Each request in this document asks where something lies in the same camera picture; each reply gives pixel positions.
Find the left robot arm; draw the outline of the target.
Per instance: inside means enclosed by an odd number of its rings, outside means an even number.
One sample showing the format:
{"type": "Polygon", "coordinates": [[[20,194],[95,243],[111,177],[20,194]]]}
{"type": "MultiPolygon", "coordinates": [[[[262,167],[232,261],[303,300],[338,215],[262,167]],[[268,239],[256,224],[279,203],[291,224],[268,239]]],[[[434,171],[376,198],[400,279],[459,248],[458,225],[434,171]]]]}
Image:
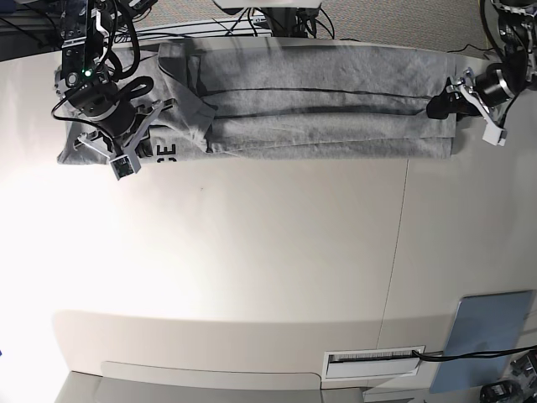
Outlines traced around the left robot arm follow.
{"type": "Polygon", "coordinates": [[[465,71],[456,81],[447,79],[443,91],[427,105],[426,113],[437,120],[451,114],[459,118],[479,114],[492,118],[495,109],[505,107],[494,122],[503,127],[520,95],[536,89],[536,2],[478,4],[483,32],[498,61],[479,75],[465,71]]]}

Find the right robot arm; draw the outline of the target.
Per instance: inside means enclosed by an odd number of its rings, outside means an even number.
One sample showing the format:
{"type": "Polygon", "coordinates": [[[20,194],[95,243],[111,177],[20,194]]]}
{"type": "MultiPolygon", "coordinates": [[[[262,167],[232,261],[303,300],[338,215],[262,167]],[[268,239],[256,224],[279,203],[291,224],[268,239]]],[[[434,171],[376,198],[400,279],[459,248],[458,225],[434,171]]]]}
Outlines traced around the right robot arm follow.
{"type": "Polygon", "coordinates": [[[140,47],[136,20],[152,1],[64,1],[60,18],[59,98],[53,119],[65,123],[62,165],[110,164],[131,170],[157,159],[151,134],[171,108],[158,57],[140,47]]]}

